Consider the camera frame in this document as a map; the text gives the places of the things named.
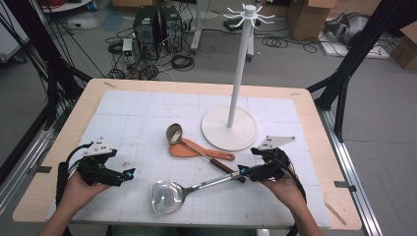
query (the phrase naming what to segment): concrete floor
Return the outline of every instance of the concrete floor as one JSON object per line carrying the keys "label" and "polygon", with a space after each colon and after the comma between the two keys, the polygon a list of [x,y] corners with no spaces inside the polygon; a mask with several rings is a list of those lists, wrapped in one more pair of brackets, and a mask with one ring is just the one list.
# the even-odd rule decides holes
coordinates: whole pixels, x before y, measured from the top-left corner
{"label": "concrete floor", "polygon": [[[65,19],[77,10],[61,15]],[[111,55],[106,38],[127,29],[133,23],[109,6],[94,13],[98,29],[85,30],[75,39],[106,75],[111,69]],[[207,19],[205,29],[221,29],[221,17]],[[267,30],[285,28],[277,20]],[[77,68],[101,78],[77,45],[65,36]],[[265,87],[306,88],[330,76],[342,58],[325,56],[316,45],[316,53],[302,46],[289,44],[286,48],[270,48],[255,41],[255,57],[246,63],[243,85]],[[239,38],[205,30],[201,48],[193,58],[196,66],[189,72],[169,71],[176,82],[233,84]],[[161,81],[171,81],[159,74]],[[414,235],[417,232],[417,71],[403,70],[393,59],[366,59],[354,74],[347,94],[343,138],[350,153],[368,200],[384,235]],[[45,92],[31,63],[8,63],[0,69],[0,163],[8,156],[31,122],[45,105]],[[30,177],[20,187],[13,200],[0,215],[2,235],[33,235],[40,224],[17,223],[11,215]],[[76,235],[104,235],[100,225],[76,225]],[[284,235],[271,231],[271,235]],[[325,235],[366,235],[364,231],[328,232]]]}

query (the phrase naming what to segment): computer tower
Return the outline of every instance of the computer tower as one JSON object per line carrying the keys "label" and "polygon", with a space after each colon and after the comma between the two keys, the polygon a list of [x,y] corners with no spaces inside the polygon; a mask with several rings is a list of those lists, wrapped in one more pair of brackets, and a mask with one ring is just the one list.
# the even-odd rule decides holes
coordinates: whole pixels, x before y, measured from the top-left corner
{"label": "computer tower", "polygon": [[150,53],[149,59],[157,59],[157,46],[161,43],[157,8],[155,6],[140,6],[133,23],[133,30],[139,48],[147,49],[147,52]]}
{"label": "computer tower", "polygon": [[182,19],[174,6],[160,7],[160,24],[167,51],[182,51]]}

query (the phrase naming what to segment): orange spatula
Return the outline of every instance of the orange spatula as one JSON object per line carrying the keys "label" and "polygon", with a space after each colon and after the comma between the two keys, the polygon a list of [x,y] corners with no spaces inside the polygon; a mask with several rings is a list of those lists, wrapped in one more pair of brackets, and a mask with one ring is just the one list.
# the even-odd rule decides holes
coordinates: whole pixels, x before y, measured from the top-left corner
{"label": "orange spatula", "polygon": [[[234,160],[235,159],[235,155],[233,153],[229,153],[229,152],[225,152],[225,151],[221,151],[221,150],[205,149],[204,147],[201,147],[201,146],[197,145],[196,143],[194,143],[190,140],[187,140],[185,138],[182,138],[182,141],[184,143],[192,146],[193,148],[199,150],[200,152],[210,156],[210,157],[221,158],[221,159],[225,159],[225,160]],[[169,147],[169,153],[171,153],[174,156],[178,156],[178,157],[193,157],[193,156],[200,155],[198,152],[192,150],[191,148],[189,148],[185,145],[181,145],[181,144],[171,145]]]}

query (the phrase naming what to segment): metal ladle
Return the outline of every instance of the metal ladle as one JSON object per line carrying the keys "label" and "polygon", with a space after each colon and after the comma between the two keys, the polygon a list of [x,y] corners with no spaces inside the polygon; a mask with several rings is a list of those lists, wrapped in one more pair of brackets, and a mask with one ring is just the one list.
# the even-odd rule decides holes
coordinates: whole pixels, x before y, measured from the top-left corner
{"label": "metal ladle", "polygon": [[[223,163],[221,163],[220,161],[211,158],[207,155],[205,155],[204,153],[202,153],[201,151],[197,150],[194,147],[191,147],[190,145],[188,145],[187,143],[184,143],[181,138],[182,138],[182,128],[179,124],[172,124],[168,127],[168,129],[166,129],[166,139],[169,141],[170,144],[172,145],[177,145],[177,144],[181,144],[184,146],[187,146],[188,148],[191,148],[192,150],[196,151],[198,154],[202,155],[203,157],[207,158],[209,160],[209,162],[215,166],[217,166],[218,168],[220,168],[221,170],[223,170],[225,173],[233,173],[234,171],[232,169],[230,169],[229,167],[227,167],[226,165],[224,165]],[[246,179],[245,177],[241,177],[238,179],[241,183],[245,183]]]}
{"label": "metal ladle", "polygon": [[236,171],[189,188],[184,188],[173,181],[159,180],[150,187],[152,208],[159,214],[174,212],[181,208],[181,205],[184,204],[187,196],[194,191],[239,177],[241,177],[241,175],[239,175],[239,171]]}

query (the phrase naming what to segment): white pole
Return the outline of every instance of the white pole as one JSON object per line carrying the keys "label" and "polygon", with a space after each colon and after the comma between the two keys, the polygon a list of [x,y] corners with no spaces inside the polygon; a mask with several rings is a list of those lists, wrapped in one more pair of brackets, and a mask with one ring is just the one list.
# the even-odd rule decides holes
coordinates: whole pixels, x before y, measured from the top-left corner
{"label": "white pole", "polygon": [[245,22],[243,23],[242,37],[240,39],[239,56],[237,59],[236,74],[235,74],[235,80],[233,84],[232,101],[230,104],[229,119],[227,121],[228,128],[232,128],[233,126],[236,103],[237,103],[237,98],[239,96],[240,84],[242,82],[243,68],[245,66],[246,52],[248,50],[249,35],[251,34],[251,28],[252,28],[251,20],[246,19]]}

